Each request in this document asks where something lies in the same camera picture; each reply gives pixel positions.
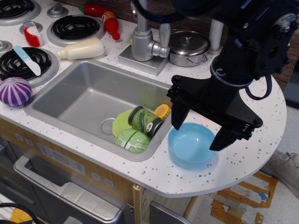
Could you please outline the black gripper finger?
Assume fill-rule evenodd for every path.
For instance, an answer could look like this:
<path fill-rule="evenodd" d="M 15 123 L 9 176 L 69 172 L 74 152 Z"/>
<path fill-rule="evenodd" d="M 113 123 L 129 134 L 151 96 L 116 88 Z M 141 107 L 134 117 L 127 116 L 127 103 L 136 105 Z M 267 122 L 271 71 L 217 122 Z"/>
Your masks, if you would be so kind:
<path fill-rule="evenodd" d="M 179 130 L 186 119 L 190 108 L 179 101 L 175 101 L 172 105 L 171 123 L 176 130 Z"/>
<path fill-rule="evenodd" d="M 232 145 L 236 140 L 241 139 L 241 133 L 222 127 L 216 134 L 209 149 L 212 151 L 221 151 L 224 148 Z"/>

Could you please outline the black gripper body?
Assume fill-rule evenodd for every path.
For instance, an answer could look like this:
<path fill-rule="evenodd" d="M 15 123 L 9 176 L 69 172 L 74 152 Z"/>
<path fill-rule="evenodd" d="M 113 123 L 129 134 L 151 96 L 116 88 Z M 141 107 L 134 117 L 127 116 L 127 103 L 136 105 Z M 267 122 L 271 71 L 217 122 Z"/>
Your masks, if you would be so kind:
<path fill-rule="evenodd" d="M 262 119 L 243 102 L 237 88 L 226 86 L 214 77 L 195 79 L 174 75 L 171 81 L 167 95 L 172 104 L 182 102 L 221 128 L 241 133 L 242 139 L 248 140 L 263 125 Z"/>

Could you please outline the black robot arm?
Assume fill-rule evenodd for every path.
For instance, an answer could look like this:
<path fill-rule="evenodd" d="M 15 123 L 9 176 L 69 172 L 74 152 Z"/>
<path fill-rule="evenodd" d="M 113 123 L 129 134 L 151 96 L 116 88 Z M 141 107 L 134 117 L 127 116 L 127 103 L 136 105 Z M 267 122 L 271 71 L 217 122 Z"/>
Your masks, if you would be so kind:
<path fill-rule="evenodd" d="M 280 74 L 290 62 L 289 42 L 298 29 L 299 3 L 296 0 L 174 0 L 175 12 L 153 14 L 140 2 L 137 11 L 156 23 L 172 23 L 183 18 L 210 17 L 228 26 L 228 37 L 220 54 L 211 63 L 209 79 L 175 75 L 168 97 L 172 102 L 171 123 L 179 129 L 193 110 L 221 126 L 210 149 L 221 151 L 236 140 L 248 140 L 259 118 L 241 99 L 244 89 L 265 77 L 269 96 L 271 76 Z"/>

